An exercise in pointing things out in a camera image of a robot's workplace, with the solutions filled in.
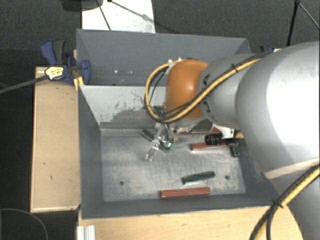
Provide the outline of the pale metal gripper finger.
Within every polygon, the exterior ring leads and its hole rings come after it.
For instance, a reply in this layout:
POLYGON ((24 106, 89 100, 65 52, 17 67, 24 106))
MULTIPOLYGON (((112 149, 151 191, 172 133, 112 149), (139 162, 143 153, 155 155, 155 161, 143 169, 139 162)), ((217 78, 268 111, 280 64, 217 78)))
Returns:
POLYGON ((150 147, 145 155, 145 160, 152 160, 153 156, 157 153, 159 150, 159 141, 157 139, 154 139, 151 141, 150 147))
POLYGON ((154 156, 160 150, 160 146, 156 144, 152 144, 149 149, 149 161, 152 161, 154 156))

